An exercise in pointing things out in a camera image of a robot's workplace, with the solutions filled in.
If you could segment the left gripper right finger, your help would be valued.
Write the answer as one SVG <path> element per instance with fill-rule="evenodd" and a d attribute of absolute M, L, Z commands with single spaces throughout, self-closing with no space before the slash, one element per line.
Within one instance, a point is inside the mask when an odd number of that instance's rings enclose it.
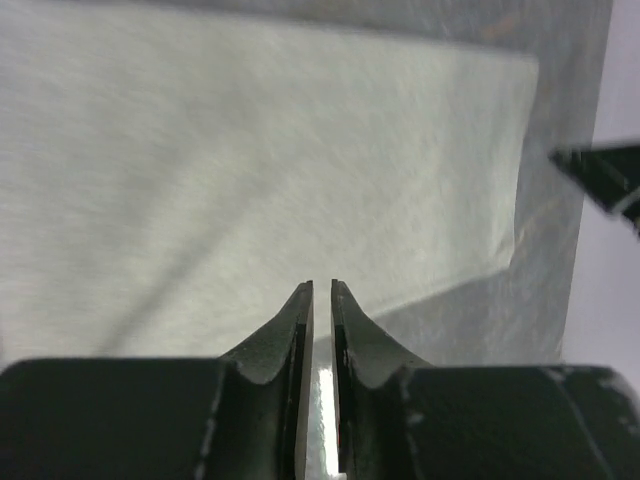
<path fill-rule="evenodd" d="M 350 479 L 635 479 L 639 399 L 585 365 L 437 367 L 331 286 L 339 468 Z"/>

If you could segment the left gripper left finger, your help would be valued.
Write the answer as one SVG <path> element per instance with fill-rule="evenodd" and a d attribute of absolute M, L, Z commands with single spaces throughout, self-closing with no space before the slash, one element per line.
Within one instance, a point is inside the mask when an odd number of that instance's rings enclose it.
<path fill-rule="evenodd" d="M 217 358 L 40 358 L 1 375 L 5 479 L 301 479 L 313 285 Z"/>

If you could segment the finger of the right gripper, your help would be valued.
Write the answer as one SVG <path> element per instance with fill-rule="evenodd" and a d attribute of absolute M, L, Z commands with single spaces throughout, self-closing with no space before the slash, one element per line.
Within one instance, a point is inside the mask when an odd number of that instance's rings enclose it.
<path fill-rule="evenodd" d="M 624 219 L 639 234 L 639 145 L 561 147 L 550 162 L 605 214 Z"/>

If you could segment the grey cloth napkin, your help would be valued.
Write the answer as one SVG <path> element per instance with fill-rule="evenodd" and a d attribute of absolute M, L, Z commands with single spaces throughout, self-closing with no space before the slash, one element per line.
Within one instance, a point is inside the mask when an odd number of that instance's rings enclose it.
<path fill-rule="evenodd" d="M 530 56 L 1 5 L 1 360 L 216 355 L 297 284 L 373 315 L 508 267 Z"/>

